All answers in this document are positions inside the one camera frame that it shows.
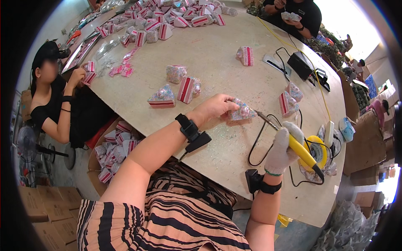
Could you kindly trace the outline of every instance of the striped clothing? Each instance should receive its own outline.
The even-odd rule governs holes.
[[[145,211],[126,203],[83,200],[80,250],[250,250],[230,220],[236,194],[186,166],[169,163],[151,177]]]

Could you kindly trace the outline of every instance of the white power strip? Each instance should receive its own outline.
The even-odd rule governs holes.
[[[331,147],[334,141],[334,126],[332,121],[328,121],[325,127],[324,144],[328,147]]]

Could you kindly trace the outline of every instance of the yellow soldering iron handle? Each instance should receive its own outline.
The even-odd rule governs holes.
[[[291,134],[289,134],[289,147],[304,161],[306,164],[313,168],[317,164],[316,160]]]

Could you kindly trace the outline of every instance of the yellow tape roll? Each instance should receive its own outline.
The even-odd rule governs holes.
[[[322,142],[322,140],[320,138],[318,138],[317,136],[314,136],[314,135],[308,137],[307,140],[312,141],[312,142],[321,143],[321,144],[324,143],[324,142]],[[311,155],[313,156],[313,158],[317,162],[317,166],[320,169],[323,169],[324,166],[325,166],[325,163],[326,163],[326,159],[327,159],[325,146],[319,145],[319,144],[312,144],[310,142],[308,143],[308,145],[310,146],[310,149],[311,149]],[[307,147],[307,144],[305,142],[304,142],[303,146],[308,151],[308,147]],[[299,162],[304,167],[304,169],[306,169],[307,171],[310,171],[310,172],[314,171],[302,159],[299,159]]]

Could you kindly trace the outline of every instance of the gloved hand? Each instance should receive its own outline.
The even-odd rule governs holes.
[[[290,122],[283,122],[283,127],[275,135],[274,145],[267,154],[265,162],[265,172],[273,176],[279,176],[285,169],[299,158],[296,153],[289,148],[289,133],[303,145],[304,134],[297,125]]]

